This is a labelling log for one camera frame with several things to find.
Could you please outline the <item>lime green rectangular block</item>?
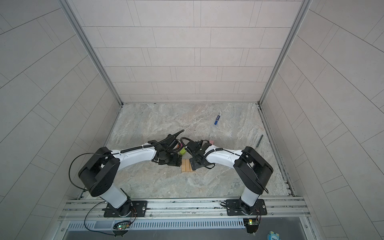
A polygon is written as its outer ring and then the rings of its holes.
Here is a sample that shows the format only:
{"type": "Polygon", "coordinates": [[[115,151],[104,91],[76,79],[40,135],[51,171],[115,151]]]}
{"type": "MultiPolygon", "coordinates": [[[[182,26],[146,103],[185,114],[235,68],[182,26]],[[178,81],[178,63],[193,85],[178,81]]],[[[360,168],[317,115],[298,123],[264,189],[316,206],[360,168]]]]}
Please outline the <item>lime green rectangular block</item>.
{"type": "Polygon", "coordinates": [[[186,152],[187,152],[186,149],[182,148],[179,153],[180,153],[180,155],[184,155],[186,152]]]}

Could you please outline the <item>natural wood block 29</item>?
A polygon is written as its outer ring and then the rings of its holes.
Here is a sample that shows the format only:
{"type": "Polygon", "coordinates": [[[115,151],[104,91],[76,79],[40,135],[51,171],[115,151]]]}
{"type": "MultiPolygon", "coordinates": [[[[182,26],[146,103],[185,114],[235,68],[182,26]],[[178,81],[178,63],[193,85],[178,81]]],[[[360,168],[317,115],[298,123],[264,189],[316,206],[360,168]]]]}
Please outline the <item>natural wood block 29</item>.
{"type": "Polygon", "coordinates": [[[190,161],[188,159],[185,159],[185,172],[190,171],[190,161]]]}

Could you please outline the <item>natural wood block 31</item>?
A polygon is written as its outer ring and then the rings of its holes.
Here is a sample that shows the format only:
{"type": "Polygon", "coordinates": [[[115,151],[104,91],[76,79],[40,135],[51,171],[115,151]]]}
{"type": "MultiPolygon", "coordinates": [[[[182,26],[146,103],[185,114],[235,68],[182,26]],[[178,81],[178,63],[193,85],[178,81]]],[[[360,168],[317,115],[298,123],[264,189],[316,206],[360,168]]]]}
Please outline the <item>natural wood block 31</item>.
{"type": "Polygon", "coordinates": [[[185,172],[186,171],[186,161],[185,159],[182,159],[182,165],[181,165],[181,172],[185,172]]]}

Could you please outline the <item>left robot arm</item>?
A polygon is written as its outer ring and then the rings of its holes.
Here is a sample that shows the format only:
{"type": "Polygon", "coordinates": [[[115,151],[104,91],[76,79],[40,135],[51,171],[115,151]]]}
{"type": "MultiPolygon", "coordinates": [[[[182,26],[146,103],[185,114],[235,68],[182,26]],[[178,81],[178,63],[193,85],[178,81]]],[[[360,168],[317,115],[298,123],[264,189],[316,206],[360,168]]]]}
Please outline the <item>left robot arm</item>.
{"type": "Polygon", "coordinates": [[[108,203],[106,217],[126,217],[133,214],[134,205],[128,194],[114,184],[118,171],[140,163],[151,161],[158,165],[179,167],[182,156],[179,152],[183,145],[177,137],[179,131],[169,134],[161,141],[149,141],[144,145],[125,150],[99,148],[91,153],[91,158],[79,170],[78,177],[92,197],[100,197],[108,203]]]}

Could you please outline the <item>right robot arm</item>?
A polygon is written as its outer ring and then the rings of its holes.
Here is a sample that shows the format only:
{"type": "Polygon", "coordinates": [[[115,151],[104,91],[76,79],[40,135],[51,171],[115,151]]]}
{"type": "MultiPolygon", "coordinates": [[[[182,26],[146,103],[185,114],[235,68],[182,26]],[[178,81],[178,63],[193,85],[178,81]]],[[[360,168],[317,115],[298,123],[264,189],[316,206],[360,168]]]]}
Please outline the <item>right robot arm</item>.
{"type": "Polygon", "coordinates": [[[209,142],[191,141],[184,143],[186,138],[181,138],[181,143],[192,158],[193,170],[208,168],[217,164],[234,169],[239,175],[245,189],[238,200],[226,200],[224,207],[230,216],[265,216],[267,210],[265,202],[259,197],[268,193],[267,184],[274,172],[273,167],[252,147],[243,150],[227,150],[216,147],[209,142]]]}

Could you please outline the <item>blue marker pen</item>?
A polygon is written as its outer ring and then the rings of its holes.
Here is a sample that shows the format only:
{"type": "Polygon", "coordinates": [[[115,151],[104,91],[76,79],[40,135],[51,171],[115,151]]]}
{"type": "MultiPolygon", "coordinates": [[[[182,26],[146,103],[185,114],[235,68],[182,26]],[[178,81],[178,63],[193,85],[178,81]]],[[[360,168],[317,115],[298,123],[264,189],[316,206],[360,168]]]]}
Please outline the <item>blue marker pen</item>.
{"type": "Polygon", "coordinates": [[[218,115],[217,115],[217,117],[216,117],[216,119],[215,119],[214,125],[217,125],[217,124],[218,124],[218,122],[219,122],[219,120],[220,120],[220,117],[221,117],[221,114],[222,114],[222,112],[219,112],[219,113],[218,113],[218,115]]]}

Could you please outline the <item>dark grey pen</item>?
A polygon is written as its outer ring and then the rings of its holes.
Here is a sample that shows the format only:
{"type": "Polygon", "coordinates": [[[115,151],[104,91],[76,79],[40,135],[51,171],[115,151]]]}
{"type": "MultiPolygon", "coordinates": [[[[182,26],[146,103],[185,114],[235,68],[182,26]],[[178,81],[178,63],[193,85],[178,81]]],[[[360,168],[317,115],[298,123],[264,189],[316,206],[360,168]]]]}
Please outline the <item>dark grey pen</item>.
{"type": "Polygon", "coordinates": [[[262,134],[261,137],[259,138],[258,142],[257,142],[256,148],[258,148],[260,146],[263,137],[264,137],[264,135],[262,134]]]}

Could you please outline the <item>left circuit board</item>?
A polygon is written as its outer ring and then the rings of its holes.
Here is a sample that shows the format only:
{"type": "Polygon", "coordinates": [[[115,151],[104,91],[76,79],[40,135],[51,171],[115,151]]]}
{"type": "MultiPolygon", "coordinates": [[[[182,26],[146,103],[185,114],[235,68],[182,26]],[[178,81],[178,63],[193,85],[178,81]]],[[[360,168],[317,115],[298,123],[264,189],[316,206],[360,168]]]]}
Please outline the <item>left circuit board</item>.
{"type": "Polygon", "coordinates": [[[128,231],[131,227],[132,221],[121,221],[115,223],[113,226],[114,231],[128,231]]]}

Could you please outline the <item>circuit board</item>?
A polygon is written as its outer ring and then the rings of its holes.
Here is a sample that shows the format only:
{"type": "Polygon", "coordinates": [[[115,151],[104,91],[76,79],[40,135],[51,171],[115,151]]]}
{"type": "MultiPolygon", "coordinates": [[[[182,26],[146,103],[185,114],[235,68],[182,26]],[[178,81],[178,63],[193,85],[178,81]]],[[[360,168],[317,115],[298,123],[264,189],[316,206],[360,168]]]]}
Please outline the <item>circuit board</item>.
{"type": "Polygon", "coordinates": [[[114,231],[128,231],[131,227],[132,221],[121,221],[115,223],[113,226],[114,231]]]}
{"type": "Polygon", "coordinates": [[[244,226],[248,234],[255,234],[260,225],[259,219],[243,219],[244,226]]]}

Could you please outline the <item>right circuit board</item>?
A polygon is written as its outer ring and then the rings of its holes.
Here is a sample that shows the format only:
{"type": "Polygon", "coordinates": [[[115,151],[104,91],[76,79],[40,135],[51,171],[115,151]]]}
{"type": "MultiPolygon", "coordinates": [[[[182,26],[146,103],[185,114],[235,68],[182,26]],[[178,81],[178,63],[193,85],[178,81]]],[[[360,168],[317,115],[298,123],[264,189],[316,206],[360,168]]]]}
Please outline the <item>right circuit board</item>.
{"type": "Polygon", "coordinates": [[[243,219],[244,226],[248,234],[255,234],[260,225],[259,219],[243,219]]]}

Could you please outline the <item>light blue object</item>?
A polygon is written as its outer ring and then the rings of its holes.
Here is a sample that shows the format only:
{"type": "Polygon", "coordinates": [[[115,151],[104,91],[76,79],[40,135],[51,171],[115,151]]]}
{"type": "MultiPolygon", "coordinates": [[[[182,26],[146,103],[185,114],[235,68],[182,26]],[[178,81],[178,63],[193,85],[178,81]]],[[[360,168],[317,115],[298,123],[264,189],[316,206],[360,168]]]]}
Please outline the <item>light blue object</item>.
{"type": "Polygon", "coordinates": [[[273,231],[269,231],[269,234],[267,235],[267,240],[280,240],[280,235],[273,231]]]}

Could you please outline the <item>aluminium mounting rail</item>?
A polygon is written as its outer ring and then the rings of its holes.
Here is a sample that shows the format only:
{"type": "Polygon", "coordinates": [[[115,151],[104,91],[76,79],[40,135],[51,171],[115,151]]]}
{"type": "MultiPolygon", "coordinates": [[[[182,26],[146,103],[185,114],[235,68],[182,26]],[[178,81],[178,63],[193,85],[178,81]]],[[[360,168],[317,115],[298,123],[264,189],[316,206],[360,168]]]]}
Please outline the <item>aluminium mounting rail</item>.
{"type": "MultiPolygon", "coordinates": [[[[213,219],[245,218],[246,215],[234,205],[225,206],[227,198],[192,198],[192,199],[147,199],[145,206],[135,200],[136,220],[161,219],[213,219]]],[[[302,197],[261,197],[261,203],[252,217],[283,218],[309,217],[310,211],[302,197]]],[[[69,200],[66,202],[59,220],[120,220],[115,214],[104,216],[107,203],[101,200],[69,200]]]]}

